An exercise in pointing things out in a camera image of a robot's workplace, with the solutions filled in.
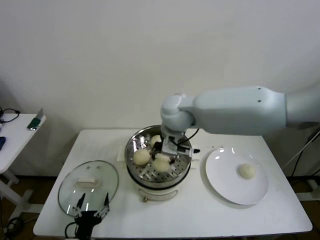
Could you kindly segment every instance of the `glass pot lid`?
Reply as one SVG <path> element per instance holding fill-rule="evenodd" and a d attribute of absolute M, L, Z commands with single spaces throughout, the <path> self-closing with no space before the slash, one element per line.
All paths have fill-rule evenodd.
<path fill-rule="evenodd" d="M 80 211 L 98 211 L 104 206 L 106 196 L 111 202 L 119 185 L 115 167 L 102 160 L 88 161 L 73 169 L 62 181 L 58 193 L 61 209 L 75 216 L 74 208 L 85 194 Z"/>

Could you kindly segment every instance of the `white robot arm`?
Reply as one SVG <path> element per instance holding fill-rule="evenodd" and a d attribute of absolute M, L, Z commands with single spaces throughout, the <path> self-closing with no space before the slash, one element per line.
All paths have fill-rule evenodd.
<path fill-rule="evenodd" d="M 176 143 L 189 128 L 211 134 L 263 135 L 320 122 L 320 84 L 296 93 L 248 86 L 212 90 L 198 96 L 176 94 L 161 107 L 162 151 L 177 153 Z"/>

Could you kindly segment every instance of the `small white table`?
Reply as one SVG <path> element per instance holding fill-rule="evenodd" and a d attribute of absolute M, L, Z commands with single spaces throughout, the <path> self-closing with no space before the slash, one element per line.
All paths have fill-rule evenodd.
<path fill-rule="evenodd" d="M 14 118 L 14 116 L 16 116 L 16 114 L 4 114 L 2 118 L 4 120 L 10 120 Z M 32 190 L 29 189 L 25 191 L 23 196 L 20 196 L 10 188 L 13 183 L 17 184 L 19 179 L 9 171 L 9 167 L 37 132 L 37 130 L 30 131 L 27 129 L 27 126 L 35 116 L 36 114 L 20 114 L 19 117 L 12 122 L 4 123 L 0 130 L 0 137 L 6 137 L 6 141 L 0 150 L 0 174 L 3 174 L 9 179 L 8 184 L 0 181 L 0 192 L 4 198 L 16 205 L 10 219 L 18 217 L 22 212 L 40 213 L 43 207 L 43 204 L 28 203 L 33 193 Z M 46 117 L 43 116 L 40 126 L 45 120 Z"/>
<path fill-rule="evenodd" d="M 110 203 L 110 212 L 96 225 L 93 238 L 206 238 L 272 235 L 306 232 L 312 224 L 296 194 L 261 136 L 214 135 L 200 130 L 191 140 L 201 149 L 195 158 L 199 167 L 183 180 L 183 189 L 168 201 L 144 203 L 117 160 L 121 146 L 137 129 L 83 130 L 66 159 L 47 198 L 33 232 L 38 236 L 63 237 L 74 219 L 59 207 L 58 191 L 64 177 L 78 165 L 94 160 L 112 163 L 119 174 L 119 187 Z M 269 189 L 265 198 L 251 206 L 223 199 L 202 177 L 204 155 L 214 147 L 233 146 L 250 150 L 265 169 Z M 73 227 L 68 235 L 73 236 Z"/>

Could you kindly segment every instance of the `white plate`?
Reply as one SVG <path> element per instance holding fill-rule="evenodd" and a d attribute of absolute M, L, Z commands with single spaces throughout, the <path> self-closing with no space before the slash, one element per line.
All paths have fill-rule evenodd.
<path fill-rule="evenodd" d="M 239 166 L 251 164 L 256 176 L 245 179 L 239 174 Z M 252 205 L 262 200 L 268 191 L 267 174 L 248 153 L 235 147 L 214 150 L 207 158 L 206 175 L 212 187 L 224 198 L 241 205 Z"/>

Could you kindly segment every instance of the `cable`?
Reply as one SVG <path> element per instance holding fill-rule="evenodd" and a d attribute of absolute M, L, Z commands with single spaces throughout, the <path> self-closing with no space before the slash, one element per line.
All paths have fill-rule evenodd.
<path fill-rule="evenodd" d="M 179 140 L 179 141 L 178 141 L 178 144 L 184 144 L 185 142 L 189 141 L 190 139 L 192 139 L 192 138 L 199 132 L 199 130 L 200 130 L 200 128 L 198 128 L 198 129 L 195 131 L 195 133 L 192 134 L 191 137 L 189 137 L 189 138 L 187 138 L 187 139 L 185 139 L 185 140 L 182 140 L 182 141 Z"/>
<path fill-rule="evenodd" d="M 13 109 L 13 108 L 6 108 L 6 109 L 2 109 L 2 107 L 0 106 L 0 118 L 3 116 L 3 114 L 5 113 L 5 111 L 8 111 L 8 110 L 11 110 L 11 111 L 14 111 L 15 114 L 17 114 L 14 118 L 6 121 L 6 120 L 3 120 L 3 119 L 0 119 L 0 123 L 3 124 L 3 123 L 10 123 L 12 122 L 13 120 L 17 119 L 20 115 L 20 111 L 19 110 L 16 110 L 16 109 Z"/>
<path fill-rule="evenodd" d="M 311 174 L 311 176 L 316 175 L 318 172 L 320 172 L 320 168 L 315 173 Z"/>
<path fill-rule="evenodd" d="M 4 229 L 4 224 L 2 222 L 2 199 L 0 197 L 0 222 L 1 222 L 1 228 Z"/>
<path fill-rule="evenodd" d="M 291 187 L 293 187 L 293 186 L 295 186 L 295 185 L 297 185 L 297 184 L 299 184 L 299 183 L 302 183 L 304 180 L 299 180 L 299 181 L 296 181 L 296 182 L 294 182 L 294 183 L 292 183 L 292 184 L 290 184 L 291 185 Z"/>
<path fill-rule="evenodd" d="M 36 235 L 34 235 L 34 234 L 33 234 L 33 237 L 32 237 L 32 238 L 30 238 L 29 240 L 34 240 L 34 239 L 35 239 L 35 237 L 36 237 Z"/>
<path fill-rule="evenodd" d="M 299 163 L 300 158 L 301 158 L 301 156 L 302 156 L 303 153 L 304 153 L 304 151 L 302 150 L 302 151 L 300 152 L 300 155 L 299 155 L 299 157 L 298 157 L 298 160 L 295 162 L 294 169 L 293 169 L 293 171 L 292 171 L 292 173 L 291 173 L 291 177 L 294 176 L 294 174 L 295 174 L 295 172 L 296 172 L 296 169 L 297 169 L 297 166 L 298 166 L 298 163 Z"/>
<path fill-rule="evenodd" d="M 291 163 L 292 160 L 295 159 L 295 157 L 296 157 L 297 155 L 299 155 L 314 139 L 316 139 L 316 137 L 317 137 L 319 134 L 320 134 L 320 131 L 318 131 L 318 133 L 317 133 L 310 141 L 308 141 L 308 143 L 305 144 L 304 147 L 303 147 L 300 151 L 298 151 L 284 166 L 282 166 L 282 168 L 284 169 L 286 166 L 288 166 L 288 164 Z"/>
<path fill-rule="evenodd" d="M 314 224 L 313 221 L 311 221 L 311 219 L 310 219 L 310 222 L 312 223 L 313 229 L 320 235 L 320 230 L 319 230 L 319 228 L 317 228 L 317 226 Z"/>
<path fill-rule="evenodd" d="M 8 239 L 18 235 L 24 228 L 24 221 L 20 217 L 11 218 L 4 226 L 4 236 Z"/>
<path fill-rule="evenodd" d="M 39 217 L 39 215 L 37 215 L 37 216 L 35 216 L 35 217 L 33 217 L 33 218 L 31 218 L 31 219 L 29 219 L 29 220 L 26 220 L 26 221 L 24 221 L 23 223 L 29 223 L 29 222 L 32 222 L 32 221 L 35 221 L 35 220 L 37 220 L 38 219 L 38 217 Z"/>
<path fill-rule="evenodd" d="M 190 150 L 189 147 L 181 146 L 180 144 L 176 143 L 172 138 L 169 138 L 169 139 L 170 139 L 170 141 L 171 141 L 174 145 L 176 145 L 178 148 L 185 148 L 185 149 Z"/>
<path fill-rule="evenodd" d="M 70 226 L 73 225 L 73 224 L 77 224 L 77 223 L 76 223 L 75 221 L 74 221 L 74 222 L 70 222 L 70 223 L 65 227 L 65 229 L 64 229 L 64 236 L 65 236 L 66 239 L 69 238 L 69 237 L 68 237 L 68 234 L 67 234 L 68 227 L 70 227 Z"/>

